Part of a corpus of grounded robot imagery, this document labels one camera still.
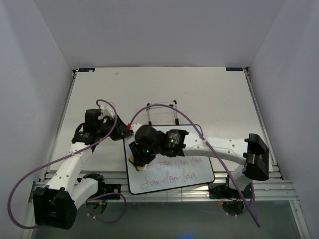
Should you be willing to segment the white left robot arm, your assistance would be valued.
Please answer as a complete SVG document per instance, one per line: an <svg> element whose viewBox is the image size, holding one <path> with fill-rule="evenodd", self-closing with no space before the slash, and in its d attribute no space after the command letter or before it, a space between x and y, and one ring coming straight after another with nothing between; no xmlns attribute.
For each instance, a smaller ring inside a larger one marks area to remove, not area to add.
<svg viewBox="0 0 319 239"><path fill-rule="evenodd" d="M71 140L68 158L43 188L37 187L33 192L35 223L70 229L77 210L87 200L101 199L97 205L104 206L108 199L121 198L119 191L108 188L102 175L89 173L79 178L79 174L101 140L110 137L117 141L131 135L132 131L110 106L87 110L85 121Z"/></svg>

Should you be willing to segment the white whiteboard black frame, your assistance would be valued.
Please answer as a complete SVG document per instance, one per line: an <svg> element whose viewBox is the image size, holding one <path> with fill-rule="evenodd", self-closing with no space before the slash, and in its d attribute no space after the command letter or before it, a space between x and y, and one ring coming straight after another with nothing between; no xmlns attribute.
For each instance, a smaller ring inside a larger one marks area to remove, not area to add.
<svg viewBox="0 0 319 239"><path fill-rule="evenodd" d="M130 136L124 139L125 160L129 192L133 195L207 184L215 180L210 158L188 156L170 158L157 155L142 171L137 171L129 161L132 156Z"/></svg>

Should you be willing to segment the yellow whiteboard eraser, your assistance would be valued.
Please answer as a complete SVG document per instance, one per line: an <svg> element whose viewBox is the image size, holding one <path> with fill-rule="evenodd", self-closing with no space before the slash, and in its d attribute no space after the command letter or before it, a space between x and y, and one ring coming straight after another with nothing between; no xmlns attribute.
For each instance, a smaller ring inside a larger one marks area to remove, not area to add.
<svg viewBox="0 0 319 239"><path fill-rule="evenodd" d="M138 166L138 165L135 163L133 156L130 156L130 157L129 157L129 162L134 166L134 168L135 168L138 172L140 172L140 171L142 171L142 170L144 169L143 166Z"/></svg>

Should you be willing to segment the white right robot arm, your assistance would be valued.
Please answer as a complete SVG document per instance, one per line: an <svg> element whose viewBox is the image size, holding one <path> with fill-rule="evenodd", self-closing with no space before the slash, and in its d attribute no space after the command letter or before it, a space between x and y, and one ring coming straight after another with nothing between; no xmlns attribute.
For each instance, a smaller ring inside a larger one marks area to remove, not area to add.
<svg viewBox="0 0 319 239"><path fill-rule="evenodd" d="M140 124L132 130L134 139L129 144L132 153L129 162L137 171L154 161L157 155L216 158L228 175L225 192L231 198L238 197L253 181L269 179L269 148L257 134L241 139L204 138L200 131L192 133L173 128L163 132ZM237 168L229 171L225 160L237 163Z"/></svg>

